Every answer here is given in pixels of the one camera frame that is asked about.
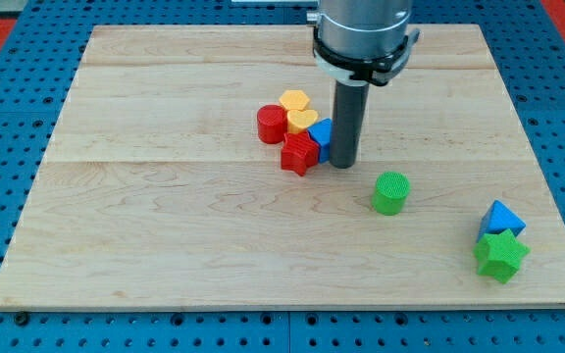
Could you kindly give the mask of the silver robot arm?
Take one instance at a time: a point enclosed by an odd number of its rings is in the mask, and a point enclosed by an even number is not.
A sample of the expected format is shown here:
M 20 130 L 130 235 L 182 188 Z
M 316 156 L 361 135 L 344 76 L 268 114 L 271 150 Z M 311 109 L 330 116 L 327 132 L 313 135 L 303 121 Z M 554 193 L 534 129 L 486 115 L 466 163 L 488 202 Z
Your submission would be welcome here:
M 377 59 L 403 42 L 412 0 L 320 0 L 315 42 L 350 59 Z

